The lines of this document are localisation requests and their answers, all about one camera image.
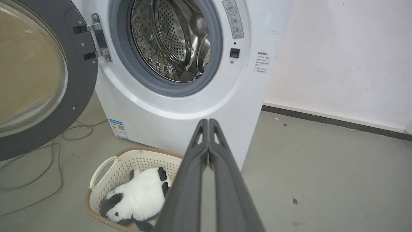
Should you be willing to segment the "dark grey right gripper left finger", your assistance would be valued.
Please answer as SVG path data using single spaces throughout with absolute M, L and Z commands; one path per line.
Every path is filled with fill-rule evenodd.
M 208 120 L 197 124 L 183 156 L 155 232 L 199 232 L 201 229 L 202 175 L 208 164 Z

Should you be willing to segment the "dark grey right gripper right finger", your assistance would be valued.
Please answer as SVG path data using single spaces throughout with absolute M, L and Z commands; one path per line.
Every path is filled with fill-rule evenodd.
M 264 232 L 222 128 L 209 119 L 209 166 L 214 172 L 218 232 Z

